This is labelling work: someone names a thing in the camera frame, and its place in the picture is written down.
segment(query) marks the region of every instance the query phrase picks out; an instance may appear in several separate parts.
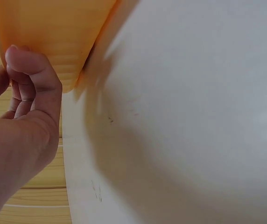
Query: skin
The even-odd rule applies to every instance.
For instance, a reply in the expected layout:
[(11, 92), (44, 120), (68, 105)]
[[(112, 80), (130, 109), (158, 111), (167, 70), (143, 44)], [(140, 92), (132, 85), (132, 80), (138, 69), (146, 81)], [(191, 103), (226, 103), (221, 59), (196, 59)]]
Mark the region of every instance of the skin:
[(0, 210), (55, 157), (62, 84), (46, 56), (11, 46), (0, 67), (0, 95), (12, 80), (9, 110), (0, 118)]

